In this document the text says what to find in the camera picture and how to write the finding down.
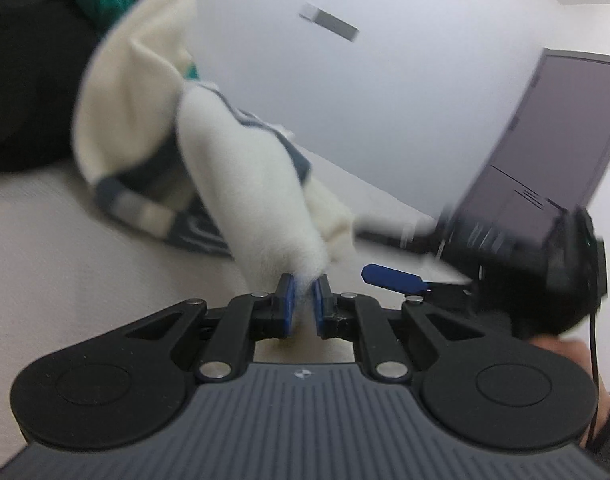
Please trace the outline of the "person's right hand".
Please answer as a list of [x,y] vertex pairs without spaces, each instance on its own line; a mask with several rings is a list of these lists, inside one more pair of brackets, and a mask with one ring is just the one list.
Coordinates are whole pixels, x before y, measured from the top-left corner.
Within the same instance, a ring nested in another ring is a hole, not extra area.
[[[591,364],[591,354],[589,347],[579,339],[560,339],[553,336],[536,336],[529,341],[531,344],[535,344],[536,347],[548,350],[550,352],[564,356],[583,370],[589,375],[593,373],[593,367]],[[599,389],[598,389],[598,414],[596,421],[596,432],[603,428],[608,421],[610,416],[610,393],[605,388],[602,377],[599,377]]]

